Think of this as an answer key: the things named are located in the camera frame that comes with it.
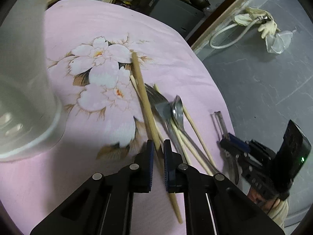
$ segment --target flower center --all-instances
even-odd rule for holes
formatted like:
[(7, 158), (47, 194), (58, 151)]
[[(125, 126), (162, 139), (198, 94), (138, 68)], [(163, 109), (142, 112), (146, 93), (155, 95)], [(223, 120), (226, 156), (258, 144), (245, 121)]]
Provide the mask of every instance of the flower center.
[(123, 92), (119, 89), (116, 90), (116, 94), (117, 94), (117, 96), (120, 96), (122, 98), (124, 97)]
[(96, 53), (94, 54), (94, 56), (100, 56), (103, 54), (103, 51), (99, 50), (99, 51), (96, 51)]

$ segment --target pot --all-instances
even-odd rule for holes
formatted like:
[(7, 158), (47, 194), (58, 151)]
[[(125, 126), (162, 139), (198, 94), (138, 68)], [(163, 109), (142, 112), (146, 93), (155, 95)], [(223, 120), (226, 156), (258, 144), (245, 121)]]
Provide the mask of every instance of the pot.
[(208, 0), (189, 0), (193, 5), (198, 7), (199, 9), (204, 9), (205, 7), (210, 6), (210, 2)]

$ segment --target brown wooden trim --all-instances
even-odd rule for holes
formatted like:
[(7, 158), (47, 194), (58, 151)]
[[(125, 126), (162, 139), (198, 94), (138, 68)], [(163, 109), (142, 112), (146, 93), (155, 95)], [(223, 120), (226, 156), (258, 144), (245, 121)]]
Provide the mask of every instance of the brown wooden trim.
[(221, 3), (220, 6), (216, 8), (216, 10), (202, 23), (202, 25), (193, 33), (192, 36), (187, 40), (187, 43), (189, 46), (192, 46), (193, 43), (195, 43), (198, 38), (205, 32), (205, 30), (212, 25), (212, 23), (217, 20), (218, 17), (220, 17), (223, 12), (231, 6), (232, 3), (234, 3), (236, 0), (225, 0)]

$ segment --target pink tablecloth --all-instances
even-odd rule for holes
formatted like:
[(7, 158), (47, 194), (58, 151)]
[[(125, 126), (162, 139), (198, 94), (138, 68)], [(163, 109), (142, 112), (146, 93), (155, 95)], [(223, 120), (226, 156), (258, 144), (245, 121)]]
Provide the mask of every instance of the pink tablecloth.
[[(46, 12), (45, 44), (51, 85), (68, 113), (65, 133), (38, 156), (0, 164), (0, 199), (25, 235), (93, 173), (112, 174), (131, 163), (147, 139), (129, 82), (130, 51), (138, 53), (146, 83), (157, 83), (169, 100), (181, 96), (223, 169), (220, 135), (210, 114), (221, 110), (233, 132), (226, 104), (201, 61), (172, 28), (121, 6), (63, 0)], [(197, 139), (188, 122), (185, 127)], [(184, 216), (183, 196), (177, 197)], [(151, 193), (134, 197), (131, 233), (186, 233), (157, 169)]]

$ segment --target white container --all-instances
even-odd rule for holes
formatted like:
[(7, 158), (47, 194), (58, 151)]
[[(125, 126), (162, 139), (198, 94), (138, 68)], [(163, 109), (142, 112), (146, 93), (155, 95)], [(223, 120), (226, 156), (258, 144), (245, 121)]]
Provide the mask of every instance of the white container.
[(18, 0), (0, 26), (0, 161), (50, 149), (65, 129), (45, 65), (46, 1)]

